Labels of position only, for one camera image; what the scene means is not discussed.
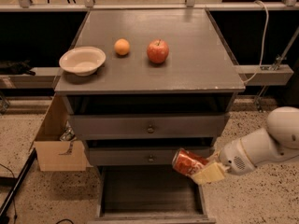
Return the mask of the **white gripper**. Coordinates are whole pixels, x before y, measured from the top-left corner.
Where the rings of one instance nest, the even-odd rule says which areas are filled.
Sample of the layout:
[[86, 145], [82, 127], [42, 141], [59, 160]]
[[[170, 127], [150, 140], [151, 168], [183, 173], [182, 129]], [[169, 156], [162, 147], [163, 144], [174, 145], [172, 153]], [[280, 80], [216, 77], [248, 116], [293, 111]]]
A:
[[192, 180], [197, 185], [221, 181], [227, 170], [231, 175], [244, 175], [256, 169], [243, 148], [241, 138], [226, 144], [220, 153], [215, 152], [207, 159], [213, 162], [192, 175]]

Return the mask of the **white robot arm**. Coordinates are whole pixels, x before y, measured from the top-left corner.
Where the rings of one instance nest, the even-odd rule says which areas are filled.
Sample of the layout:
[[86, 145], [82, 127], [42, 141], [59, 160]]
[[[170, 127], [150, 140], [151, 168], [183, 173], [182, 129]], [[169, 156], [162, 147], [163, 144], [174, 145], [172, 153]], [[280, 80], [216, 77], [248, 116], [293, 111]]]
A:
[[198, 185], [223, 180], [226, 174], [244, 175], [269, 163], [298, 161], [299, 109], [279, 107], [261, 128], [226, 144], [210, 162], [191, 176]]

